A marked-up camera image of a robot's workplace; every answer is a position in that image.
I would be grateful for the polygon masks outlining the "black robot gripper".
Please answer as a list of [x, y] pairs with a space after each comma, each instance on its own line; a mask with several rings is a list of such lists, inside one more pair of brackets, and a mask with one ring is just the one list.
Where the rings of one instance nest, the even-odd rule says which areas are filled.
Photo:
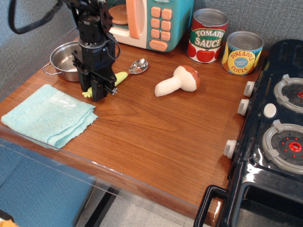
[[74, 51], [73, 65], [78, 71], [82, 92], [93, 95], [97, 102], [108, 93], [117, 93], [117, 78], [112, 70], [116, 60], [116, 43], [113, 40], [102, 40], [99, 43], [88, 43], [79, 40], [81, 53]]

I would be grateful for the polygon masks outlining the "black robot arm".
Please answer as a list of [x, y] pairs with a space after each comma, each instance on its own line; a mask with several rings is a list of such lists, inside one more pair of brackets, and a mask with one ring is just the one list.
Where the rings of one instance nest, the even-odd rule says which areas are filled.
[[97, 102], [108, 94], [115, 94], [116, 76], [112, 65], [120, 52], [119, 44], [110, 33], [113, 26], [105, 0], [64, 0], [72, 11], [79, 31], [79, 52], [73, 51], [73, 64], [77, 68], [83, 92], [91, 91]]

